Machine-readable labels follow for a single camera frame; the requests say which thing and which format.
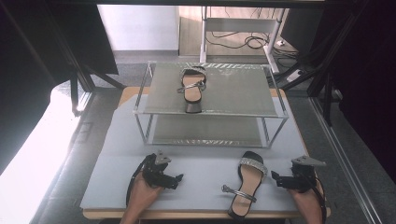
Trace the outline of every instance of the sandal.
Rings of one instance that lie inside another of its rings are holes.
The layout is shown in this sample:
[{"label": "sandal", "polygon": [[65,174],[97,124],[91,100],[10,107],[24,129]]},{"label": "sandal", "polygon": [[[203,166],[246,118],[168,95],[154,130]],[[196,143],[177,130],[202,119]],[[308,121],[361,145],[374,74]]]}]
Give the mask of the sandal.
[{"label": "sandal", "polygon": [[266,177],[267,168],[260,155],[247,151],[240,161],[238,174],[242,180],[239,190],[230,189],[226,185],[223,185],[221,190],[235,194],[228,215],[237,221],[243,221],[251,204],[257,201],[254,194]]},{"label": "sandal", "polygon": [[186,113],[201,113],[201,91],[206,89],[206,70],[202,66],[184,68],[181,71],[181,86],[178,93],[184,93]]}]

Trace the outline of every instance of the wall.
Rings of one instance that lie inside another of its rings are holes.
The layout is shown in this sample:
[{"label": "wall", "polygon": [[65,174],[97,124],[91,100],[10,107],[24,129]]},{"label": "wall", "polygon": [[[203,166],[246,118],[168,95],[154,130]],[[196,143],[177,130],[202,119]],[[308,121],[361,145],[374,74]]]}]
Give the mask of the wall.
[{"label": "wall", "polygon": [[98,5],[113,50],[178,50],[178,7]]}]

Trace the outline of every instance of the glass display stand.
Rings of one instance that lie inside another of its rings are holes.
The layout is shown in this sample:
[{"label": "glass display stand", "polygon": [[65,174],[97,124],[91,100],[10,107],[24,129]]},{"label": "glass display stand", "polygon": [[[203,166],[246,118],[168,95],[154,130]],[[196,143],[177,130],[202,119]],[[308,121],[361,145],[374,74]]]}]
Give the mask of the glass display stand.
[{"label": "glass display stand", "polygon": [[[206,70],[202,113],[187,114],[183,68]],[[149,94],[143,88],[151,76]],[[288,119],[269,65],[233,63],[148,63],[134,116],[145,144],[269,148]]]}]

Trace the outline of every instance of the white table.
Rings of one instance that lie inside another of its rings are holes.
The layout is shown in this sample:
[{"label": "white table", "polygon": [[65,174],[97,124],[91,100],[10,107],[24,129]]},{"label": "white table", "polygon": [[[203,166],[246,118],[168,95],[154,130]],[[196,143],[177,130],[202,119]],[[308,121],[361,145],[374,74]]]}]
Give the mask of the white table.
[{"label": "white table", "polygon": [[[233,195],[221,192],[226,184],[238,189],[238,162],[245,151],[262,155],[269,173],[291,175],[291,159],[306,154],[304,142],[284,97],[290,118],[271,149],[246,147],[185,147],[144,145],[132,110],[138,88],[127,88],[114,112],[102,152],[81,202],[87,218],[121,217],[131,176],[138,164],[161,149],[172,161],[167,175],[184,174],[177,189],[166,189],[141,218],[227,218]],[[258,188],[257,202],[247,218],[287,218],[299,213],[289,194],[267,176]]]}]

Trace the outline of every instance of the gray floor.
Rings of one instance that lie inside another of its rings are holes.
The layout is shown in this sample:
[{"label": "gray floor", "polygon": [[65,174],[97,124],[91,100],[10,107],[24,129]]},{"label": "gray floor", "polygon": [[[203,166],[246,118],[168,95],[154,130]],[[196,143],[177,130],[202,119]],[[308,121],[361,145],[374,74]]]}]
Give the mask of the gray floor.
[{"label": "gray floor", "polygon": [[[178,58],[173,53],[151,52],[146,55],[116,53],[120,76],[112,76],[127,86],[140,84],[147,61],[158,62],[198,62],[197,58]],[[208,59],[214,62],[236,62],[235,57]],[[262,59],[251,59],[252,63]],[[86,111],[71,142],[69,156],[54,179],[45,199],[31,223],[99,223],[82,215],[79,204],[88,185],[92,169],[101,151],[106,131],[113,111],[117,108],[121,91],[104,81],[95,78],[98,86],[89,101]],[[328,163],[327,167],[318,168],[318,177],[326,189],[327,199],[332,214],[327,223],[369,223],[362,212],[361,205],[350,187],[331,142],[326,136],[317,118],[315,109],[304,89],[303,83],[287,92],[290,107],[308,152],[311,157]],[[60,88],[67,91],[67,83]],[[383,223],[396,223],[396,187],[386,175],[371,151],[345,121],[337,103],[332,104],[332,124],[338,140],[343,146],[361,183],[367,189]],[[287,223],[303,223],[296,218]]]}]

